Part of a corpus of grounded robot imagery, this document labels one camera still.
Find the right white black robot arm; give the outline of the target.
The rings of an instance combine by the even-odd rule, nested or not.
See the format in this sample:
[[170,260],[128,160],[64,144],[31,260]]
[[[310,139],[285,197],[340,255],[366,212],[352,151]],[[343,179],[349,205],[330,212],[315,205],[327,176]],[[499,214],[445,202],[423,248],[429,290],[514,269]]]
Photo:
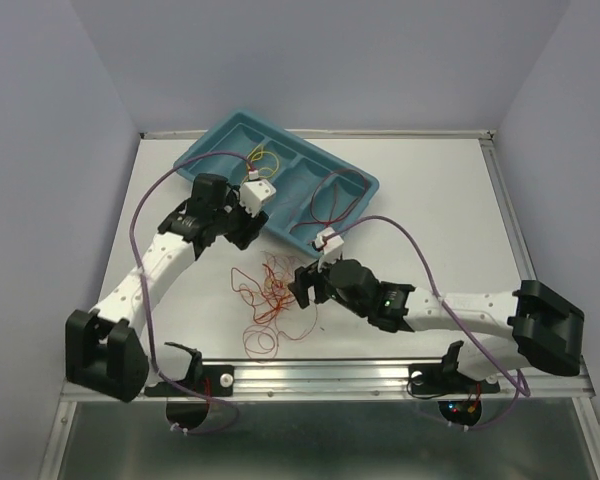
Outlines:
[[334,301],[384,332],[464,333],[440,366],[452,390],[527,367],[559,377],[580,372],[584,313],[537,280],[512,292],[442,294],[380,281],[358,261],[340,259],[297,268],[288,289],[302,309]]

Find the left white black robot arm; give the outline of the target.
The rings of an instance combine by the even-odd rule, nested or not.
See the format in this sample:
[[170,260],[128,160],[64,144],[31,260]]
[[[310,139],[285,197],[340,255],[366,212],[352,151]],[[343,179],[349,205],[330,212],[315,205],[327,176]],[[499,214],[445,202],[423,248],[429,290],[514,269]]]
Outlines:
[[158,382],[193,395],[202,384],[201,355],[185,348],[184,359],[161,366],[152,311],[217,238],[246,250],[268,221],[265,206],[275,196],[275,187],[255,170],[239,186],[220,175],[198,175],[147,250],[131,247],[135,267],[96,305],[66,320],[67,381],[123,402]]

